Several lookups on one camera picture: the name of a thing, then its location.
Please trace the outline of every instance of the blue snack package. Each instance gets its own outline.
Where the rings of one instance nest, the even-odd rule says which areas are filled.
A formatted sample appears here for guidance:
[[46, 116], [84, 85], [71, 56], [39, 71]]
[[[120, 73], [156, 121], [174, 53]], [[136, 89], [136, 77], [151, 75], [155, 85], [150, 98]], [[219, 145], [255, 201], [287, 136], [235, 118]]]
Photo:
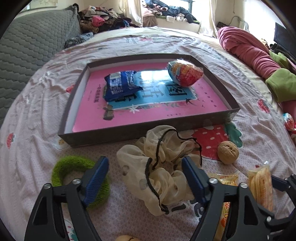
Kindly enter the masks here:
[[142, 87], [133, 83], [133, 75], [136, 71], [116, 72], [105, 77], [107, 90], [104, 96], [105, 101], [113, 101], [126, 95], [131, 95], [143, 90]]

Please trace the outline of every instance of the yellow snack package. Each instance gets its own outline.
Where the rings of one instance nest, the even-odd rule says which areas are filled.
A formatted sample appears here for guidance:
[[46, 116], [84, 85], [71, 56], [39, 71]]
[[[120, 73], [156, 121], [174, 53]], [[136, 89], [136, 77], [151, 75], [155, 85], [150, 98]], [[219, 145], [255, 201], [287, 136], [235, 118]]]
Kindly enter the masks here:
[[[239, 174], [238, 173], [234, 173], [234, 174], [231, 174], [231, 175], [221, 175], [221, 174], [208, 173], [208, 176], [217, 178], [222, 184], [231, 185], [231, 186], [238, 186], [238, 184], [239, 184], [238, 183], [238, 179], [239, 179]], [[226, 221], [227, 221], [227, 218], [228, 218], [229, 208], [230, 208], [230, 203], [229, 202], [223, 203], [220, 222], [219, 222], [217, 230], [216, 230], [214, 241], [220, 241], [222, 239], [224, 229], [225, 229], [225, 226], [226, 226]]]
[[249, 170], [248, 177], [249, 188], [257, 203], [272, 212], [273, 192], [269, 165]]

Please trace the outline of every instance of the metal bolt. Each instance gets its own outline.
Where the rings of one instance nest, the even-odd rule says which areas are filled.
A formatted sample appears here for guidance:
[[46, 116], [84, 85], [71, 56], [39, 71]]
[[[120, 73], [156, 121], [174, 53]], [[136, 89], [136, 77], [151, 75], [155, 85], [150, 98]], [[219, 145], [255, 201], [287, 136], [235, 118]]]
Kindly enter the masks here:
[[44, 188], [44, 189], [50, 189], [51, 186], [52, 186], [52, 185], [51, 185], [50, 183], [46, 183], [46, 184], [44, 184], [43, 188]]
[[75, 178], [75, 179], [72, 181], [72, 183], [73, 183], [74, 185], [76, 185], [76, 184], [80, 184], [80, 183], [81, 183], [81, 180], [80, 180], [79, 178]]
[[241, 183], [240, 186], [241, 186], [242, 188], [248, 188], [248, 184], [246, 184], [246, 183]]
[[218, 183], [218, 179], [217, 178], [210, 178], [209, 182], [212, 184], [216, 184], [216, 183]]

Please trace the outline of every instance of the round beige object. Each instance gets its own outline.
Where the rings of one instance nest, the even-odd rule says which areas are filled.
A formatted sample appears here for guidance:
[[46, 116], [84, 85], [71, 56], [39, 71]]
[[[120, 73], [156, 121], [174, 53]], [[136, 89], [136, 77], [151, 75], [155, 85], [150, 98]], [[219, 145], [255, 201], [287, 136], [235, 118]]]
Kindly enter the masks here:
[[140, 241], [140, 240], [129, 235], [122, 235], [122, 236], [119, 236], [117, 239], [115, 239], [115, 241]]
[[218, 157], [224, 164], [232, 164], [239, 157], [239, 149], [233, 142], [223, 141], [218, 145]]

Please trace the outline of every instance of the green fuzzy hair tie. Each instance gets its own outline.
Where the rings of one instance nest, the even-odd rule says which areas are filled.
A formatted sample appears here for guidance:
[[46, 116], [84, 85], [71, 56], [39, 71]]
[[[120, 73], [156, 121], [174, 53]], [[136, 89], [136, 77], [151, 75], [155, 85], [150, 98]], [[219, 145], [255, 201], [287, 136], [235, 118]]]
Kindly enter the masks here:
[[[62, 186], [66, 175], [72, 171], [85, 172], [87, 169], [93, 168], [95, 162], [90, 159], [79, 156], [67, 156], [61, 158], [52, 171], [52, 185], [54, 187]], [[88, 205], [88, 208], [93, 208], [103, 204], [110, 195], [110, 185], [108, 177], [104, 179], [101, 188], [96, 196], [94, 202]]]

